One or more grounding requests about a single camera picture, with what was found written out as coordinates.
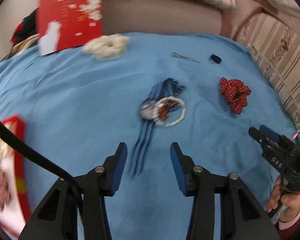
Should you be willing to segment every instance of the metal pin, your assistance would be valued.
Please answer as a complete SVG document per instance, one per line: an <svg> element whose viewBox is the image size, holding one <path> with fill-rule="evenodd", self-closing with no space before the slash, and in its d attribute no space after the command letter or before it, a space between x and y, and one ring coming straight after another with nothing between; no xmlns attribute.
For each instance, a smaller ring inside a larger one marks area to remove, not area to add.
<svg viewBox="0 0 300 240"><path fill-rule="evenodd" d="M104 168L103 166L98 166L98 167L96 167L96 168L94 169L94 171L97 172L97 173L101 173L101 172L103 172L104 170L105 170L105 168Z"/></svg>
<svg viewBox="0 0 300 240"><path fill-rule="evenodd" d="M230 173L230 174L229 174L229 178L235 180L235 179L238 179L239 176L238 176L236 173Z"/></svg>
<svg viewBox="0 0 300 240"><path fill-rule="evenodd" d="M194 172L202 172L203 171L203 168L201 166L194 166L193 167L193 171Z"/></svg>
<svg viewBox="0 0 300 240"><path fill-rule="evenodd" d="M172 53L171 56L177 57L177 58L187 59L187 60L193 61L193 62L195 62L195 63L200 63L200 62L197 61L197 60L194 60L194 59L191 59L191 58L189 58L189 57L185 57L185 56L182 56L182 55L179 55L179 54L176 54L176 53Z"/></svg>

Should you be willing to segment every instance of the hand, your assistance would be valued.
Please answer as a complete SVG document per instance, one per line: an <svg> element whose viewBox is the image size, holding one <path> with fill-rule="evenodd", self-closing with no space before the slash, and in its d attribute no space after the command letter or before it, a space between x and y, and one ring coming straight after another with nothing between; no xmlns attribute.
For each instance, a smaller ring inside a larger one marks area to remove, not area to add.
<svg viewBox="0 0 300 240"><path fill-rule="evenodd" d="M270 198L266 205L267 212L276 209L278 207L278 201L281 197L280 183L282 182L281 176L279 176L274 184L273 190L271 192ZM285 213L280 216L281 222L290 222L295 219L300 211L300 192L295 192L291 194L285 194L281 197L282 204L285 204L289 208Z"/></svg>

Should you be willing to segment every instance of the round badge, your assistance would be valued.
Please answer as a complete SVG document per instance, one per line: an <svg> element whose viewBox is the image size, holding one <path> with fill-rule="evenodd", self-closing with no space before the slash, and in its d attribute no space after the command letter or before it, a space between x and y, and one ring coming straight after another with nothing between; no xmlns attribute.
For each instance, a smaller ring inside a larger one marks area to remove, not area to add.
<svg viewBox="0 0 300 240"><path fill-rule="evenodd" d="M142 103L142 105L140 106L140 114L143 119L153 120L155 118L155 104L156 101L152 99L148 99Z"/></svg>

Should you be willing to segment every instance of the bracelet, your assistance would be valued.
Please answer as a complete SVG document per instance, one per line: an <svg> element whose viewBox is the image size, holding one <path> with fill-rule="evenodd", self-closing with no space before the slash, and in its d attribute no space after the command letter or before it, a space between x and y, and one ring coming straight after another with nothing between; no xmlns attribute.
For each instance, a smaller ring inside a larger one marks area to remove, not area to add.
<svg viewBox="0 0 300 240"><path fill-rule="evenodd" d="M175 101L175 102L178 102L181 107L182 107L182 110L181 110L181 115L178 119L176 119L175 121L173 122L166 122L166 121L162 121L160 118L159 118L159 108L160 108L160 105L162 103L164 103L165 101ZM160 99L156 104L155 104L155 108L154 108L154 122L156 125L158 126L164 126L164 127L170 127L170 126L174 126L176 125L177 123L179 123L182 119L184 119L186 115L186 103L181 100L180 98L176 98L176 97L166 97L166 98L162 98Z"/></svg>

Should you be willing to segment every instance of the red scrunchie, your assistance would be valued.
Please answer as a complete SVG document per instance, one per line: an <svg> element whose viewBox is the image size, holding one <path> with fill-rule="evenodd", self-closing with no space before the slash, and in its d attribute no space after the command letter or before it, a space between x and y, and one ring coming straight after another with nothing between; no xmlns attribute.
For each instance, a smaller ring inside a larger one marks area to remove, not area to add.
<svg viewBox="0 0 300 240"><path fill-rule="evenodd" d="M242 108L248 105L247 96L251 94L251 89L241 80L227 80L226 78L220 79L220 88L231 110L236 114L241 114Z"/></svg>

